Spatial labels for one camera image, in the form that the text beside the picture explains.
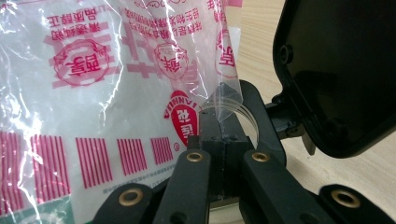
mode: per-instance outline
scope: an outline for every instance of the printed label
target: printed label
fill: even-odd
[[[175,44],[161,44],[154,50],[157,64],[167,77],[181,79],[188,70],[187,51]]]
[[[169,5],[170,3],[178,4],[178,3],[185,3],[186,1],[187,0],[152,0],[146,4],[144,2],[134,1],[134,4],[137,7],[149,8],[149,7],[165,7],[166,5]]]
[[[21,156],[21,137],[0,132],[0,216],[23,208],[22,191],[18,187]]]
[[[173,159],[168,137],[150,138],[155,164],[159,165]]]
[[[172,119],[178,137],[187,145],[189,135],[198,134],[197,112],[201,110],[183,91],[174,91],[164,112],[165,119]]]
[[[106,47],[92,40],[76,40],[53,60],[58,78],[71,86],[88,86],[101,80],[109,64]]]
[[[56,55],[49,60],[56,77],[53,88],[62,86],[89,86],[104,80],[106,75],[120,73],[111,66],[115,57],[111,54],[111,35],[100,35],[109,29],[107,22],[99,22],[97,16],[113,11],[110,6],[78,9],[74,12],[47,17],[50,35],[44,42],[54,47]]]
[[[113,180],[103,138],[76,138],[84,188]]]
[[[35,135],[30,141],[37,202],[44,203],[70,194],[62,138]]]
[[[128,8],[123,11],[128,19],[129,27],[144,37],[172,41],[172,38],[176,36],[191,35],[203,29],[196,7],[177,15],[171,15],[169,18],[150,18]]]
[[[140,139],[117,139],[117,144],[124,175],[135,174],[148,168]]]

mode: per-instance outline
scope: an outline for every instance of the plastic bag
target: plastic bag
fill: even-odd
[[[223,15],[206,0],[5,2],[0,223],[86,223],[120,185],[169,177],[197,112],[242,102]]]

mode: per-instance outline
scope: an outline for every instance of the red stripe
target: red stripe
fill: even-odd
[[[93,147],[91,138],[89,139],[89,142],[90,143],[88,144],[88,147],[91,149],[91,153],[92,153],[92,162],[93,162],[93,167],[94,167],[95,173],[96,173],[96,182],[98,184],[102,184],[102,181],[101,181],[100,176],[99,176],[99,173],[101,171],[101,167],[100,167],[99,158],[97,158],[98,157],[98,155],[97,155],[98,154],[98,149]]]
[[[142,141],[139,139],[139,150],[140,150],[140,155],[141,155],[141,160],[142,160],[142,162],[143,162],[143,167],[144,167],[144,169],[147,169],[148,168],[148,164],[147,164],[147,162],[146,162],[146,156],[145,156],[145,154],[144,154],[144,150],[143,150],[143,146],[142,146]]]
[[[41,141],[41,136],[40,135],[36,135],[36,146],[37,146],[37,155],[39,156],[39,158],[41,159],[40,163],[38,161],[38,176],[40,177],[40,183],[41,183],[41,190],[43,191],[43,202],[46,202],[49,199],[49,195],[46,189],[47,183],[46,183],[46,177],[45,177],[45,170],[43,169],[43,164],[45,164],[47,161],[45,160],[44,156],[43,156],[43,151],[44,151],[44,146],[43,141]]]
[[[20,136],[15,133],[0,132],[0,215],[23,208],[18,186],[21,160],[20,140]]]
[[[35,154],[33,157],[33,167],[34,167],[34,171],[35,171],[35,190],[36,190],[36,197],[37,197],[37,201],[39,203],[42,203],[42,198],[43,198],[43,191],[41,190],[41,188],[39,186],[41,186],[41,184],[39,183],[39,178],[38,175],[36,175],[36,173],[38,173],[38,164],[35,161],[35,157],[38,157],[37,154],[37,145],[35,144],[34,138],[31,137],[30,138],[30,145],[32,147],[32,151]]]
[[[37,202],[44,203],[69,194],[62,138],[36,134],[31,137],[31,146],[36,156],[33,162]]]
[[[105,161],[106,156],[105,156],[105,153],[104,153],[103,146],[101,144],[101,140],[100,139],[96,139],[95,145],[98,146],[98,148],[100,149],[99,151],[100,151],[100,154],[101,154],[101,157],[102,157],[102,161],[101,161],[101,166],[102,166],[102,163]],[[102,171],[102,172],[105,174],[104,182],[109,181],[108,173],[107,173],[106,169],[104,171]]]
[[[59,161],[58,161],[58,157],[56,156],[57,148],[53,146],[53,140],[54,140],[54,137],[49,138],[50,148],[51,148],[51,156],[52,156],[51,163],[52,163],[52,168],[54,171],[54,172],[52,172],[52,174],[55,177],[55,183],[56,183],[56,186],[55,186],[56,188],[54,188],[54,189],[56,189],[56,195],[57,195],[57,198],[59,198],[59,197],[61,197],[61,195],[63,195],[63,193],[61,192],[61,189],[59,188],[59,185],[62,184],[62,179],[59,177],[61,169],[59,169]]]
[[[141,171],[141,170],[143,170],[143,167],[142,167],[142,162],[140,160],[139,148],[137,148],[137,143],[136,143],[137,140],[131,139],[130,141],[131,141],[131,145],[134,147],[134,155],[136,157],[135,164],[137,166],[137,171]]]
[[[108,173],[109,173],[109,179],[107,180],[107,181],[110,181],[110,180],[113,180],[113,176],[112,176],[112,174],[111,174],[111,170],[110,170],[110,162],[109,162],[109,160],[108,160],[108,155],[107,155],[107,148],[106,148],[106,143],[105,143],[105,139],[102,139],[102,145],[104,146],[103,147],[103,150],[105,151],[105,158],[106,158],[106,166],[107,166],[107,171],[108,171]]]
[[[9,210],[12,212],[13,207],[15,206],[15,199],[13,195],[13,188],[12,188],[12,151],[13,151],[13,146],[10,144],[10,139],[9,139],[10,133],[6,134],[6,144],[7,144],[7,152],[6,152],[6,160],[7,160],[7,170],[8,170],[8,175],[7,175],[7,193],[8,193],[8,198],[6,201],[9,203]]]
[[[58,171],[60,172],[59,174],[58,174],[58,181],[59,181],[59,184],[58,184],[58,190],[59,190],[59,193],[60,193],[60,195],[66,195],[66,194],[68,194],[67,193],[67,190],[65,189],[65,180],[66,180],[66,178],[64,178],[64,168],[63,168],[63,160],[62,160],[62,158],[61,158],[61,155],[63,155],[63,153],[62,153],[62,151],[61,151],[61,147],[59,146],[59,144],[58,144],[58,140],[59,140],[59,137],[57,137],[57,136],[55,136],[53,139],[52,139],[52,143],[53,143],[53,145],[54,145],[54,147],[56,148],[56,150],[54,150],[53,152],[54,152],[54,156],[56,156],[56,160],[57,160],[57,169],[58,169]]]
[[[171,149],[171,143],[169,142],[169,138],[165,138],[165,142],[166,142],[166,151],[168,152],[169,155],[169,161],[173,159],[173,155],[172,155],[172,149]]]
[[[132,162],[131,162],[131,153],[128,150],[128,145],[126,144],[126,139],[122,139],[122,147],[125,152],[127,164],[128,164],[128,175],[134,173],[134,168],[132,167]]]
[[[153,139],[152,138],[150,138],[150,143],[151,143],[151,148],[152,148],[152,153],[154,154],[154,160],[155,160],[155,164],[158,164],[158,162],[157,162],[157,156],[155,155],[155,150],[154,150],[154,144],[153,144]]]
[[[11,195],[10,195],[9,190],[8,190],[9,189],[9,187],[8,187],[9,174],[7,173],[7,171],[9,169],[9,150],[8,150],[9,143],[8,143],[8,139],[7,139],[7,134],[6,133],[5,133],[4,140],[5,140],[4,142],[5,142],[5,145],[6,145],[6,155],[5,155],[5,160],[4,160],[5,165],[6,165],[6,167],[5,167],[5,170],[6,170],[6,175],[5,175],[6,181],[4,182],[4,187],[6,188],[6,193],[7,193],[7,195],[5,195],[6,196],[5,197],[6,198],[5,201],[7,202],[7,204],[6,204],[6,213],[8,213],[8,212],[12,212],[12,210],[9,211],[9,206],[8,206],[8,204],[10,203],[8,201],[10,200]]]
[[[151,141],[152,141],[151,147],[154,152],[155,164],[158,165],[158,164],[160,164],[160,156],[158,155],[158,150],[157,150],[157,145],[156,145],[157,142],[156,142],[155,138],[153,138]]]
[[[79,166],[81,167],[81,173],[82,173],[82,179],[84,182],[84,189],[87,188],[87,177],[85,176],[86,173],[86,164],[85,164],[85,159],[83,158],[83,154],[81,153],[81,146],[79,144],[79,139],[76,138],[76,144],[77,144],[77,150],[78,150],[78,156],[79,156]]]
[[[55,192],[55,190],[54,190],[54,187],[53,187],[53,184],[55,183],[55,181],[54,181],[54,176],[53,176],[53,167],[52,167],[52,162],[51,162],[51,150],[52,150],[52,148],[50,147],[50,144],[49,144],[49,139],[48,139],[48,137],[46,136],[46,135],[44,135],[44,141],[45,141],[45,144],[46,144],[46,147],[47,147],[47,173],[48,173],[48,175],[49,175],[49,184],[47,185],[47,188],[48,188],[48,191],[51,193],[51,200],[52,199],[54,199],[54,198],[56,198],[57,197],[57,195],[56,195],[56,192]]]
[[[58,190],[58,197],[61,197],[66,194],[64,190],[64,177],[63,177],[63,169],[62,169],[62,161],[61,161],[61,151],[57,144],[58,137],[53,136],[50,140],[50,146],[52,148],[52,160],[53,166],[56,170],[56,187]]]
[[[155,164],[161,164],[173,159],[172,150],[170,148],[169,138],[151,138],[151,147],[154,154]],[[142,152],[142,157],[144,161],[144,167],[147,168],[145,156],[143,154],[143,148],[139,149]]]
[[[5,138],[6,133],[1,133],[1,143],[3,147],[2,150],[2,177],[1,177],[1,191],[2,191],[2,198],[6,199],[7,198],[7,140]],[[8,205],[7,205],[7,200],[2,200],[3,201],[3,209],[4,209],[4,213],[7,214],[8,213]]]
[[[18,180],[19,180],[19,177],[18,177],[18,174],[20,173],[20,160],[21,160],[21,158],[20,158],[20,154],[21,154],[21,152],[20,152],[20,150],[21,150],[21,146],[20,146],[20,141],[21,141],[21,137],[19,136],[19,135],[17,135],[17,134],[14,134],[14,146],[15,146],[15,149],[16,149],[16,156],[15,156],[15,171],[16,171],[16,173],[17,173],[17,175],[15,175],[15,190],[16,190],[16,193],[17,193],[17,200],[18,200],[18,209],[22,209],[22,207],[23,207],[23,202],[22,202],[22,196],[21,196],[21,191],[20,191],[20,187],[18,186]]]
[[[166,162],[166,157],[165,157],[165,145],[163,144],[163,138],[158,139],[158,144],[160,146],[159,150],[161,153],[161,158],[163,159],[163,163]]]
[[[121,158],[122,171],[123,171],[124,175],[126,175],[125,156],[124,156],[122,148],[121,148],[120,139],[117,139],[117,145],[119,146],[119,153],[120,153],[120,158]]]
[[[136,159],[136,155],[134,153],[134,146],[132,145],[131,139],[128,139],[127,142],[128,142],[129,151],[131,152],[131,161],[132,161],[132,166],[134,167],[134,173],[137,173],[139,171],[139,169],[136,164],[137,159]]]
[[[95,142],[94,142],[96,148],[99,148],[99,146],[100,146],[100,145],[98,145],[98,143],[100,144],[99,140],[96,139]],[[98,158],[99,158],[99,165],[101,165],[103,163],[103,161],[105,160],[105,157],[103,156],[102,150],[98,150],[97,151],[97,155],[98,155]],[[106,171],[101,170],[101,177],[102,177],[103,183],[105,183],[106,180],[107,180]]]
[[[61,143],[60,145],[61,145],[61,152],[62,152],[62,165],[63,165],[64,180],[66,182],[66,185],[65,185],[66,192],[67,192],[67,194],[70,194],[71,190],[70,190],[70,184],[69,184],[69,175],[67,173],[66,161],[65,161],[65,158],[64,158],[64,143],[63,143],[61,137],[58,137],[58,141]]]
[[[90,148],[88,148],[88,146],[87,146],[87,138],[81,138],[81,142],[82,142],[82,145],[83,145],[83,147],[84,147],[84,151],[86,152],[86,159],[87,159],[87,161],[88,161],[88,167],[89,167],[89,170],[88,170],[88,178],[91,180],[91,185],[90,185],[90,187],[92,187],[92,186],[96,186],[96,182],[95,182],[95,178],[94,178],[94,176],[93,176],[93,173],[94,173],[94,170],[93,170],[93,167],[92,167],[92,153],[91,153],[91,149]]]
[[[118,139],[117,142],[121,156],[120,159],[124,163],[122,166],[124,175],[134,174],[147,169],[140,139]]]

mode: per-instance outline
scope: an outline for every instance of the black mount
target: black mount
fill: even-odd
[[[304,189],[287,171],[279,140],[304,131],[290,124],[282,104],[267,111],[253,85],[241,81],[241,88],[244,107],[260,124],[256,149],[235,114],[218,123],[215,110],[206,109],[200,135],[190,136],[171,178],[154,189],[136,183],[116,189],[93,223],[207,223],[210,203],[229,199],[239,202],[247,224],[394,223],[354,189],[331,185],[319,195]]]

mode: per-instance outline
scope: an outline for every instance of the black device housing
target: black device housing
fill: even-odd
[[[358,155],[396,129],[396,1],[286,1],[274,41],[283,85],[313,143]]]

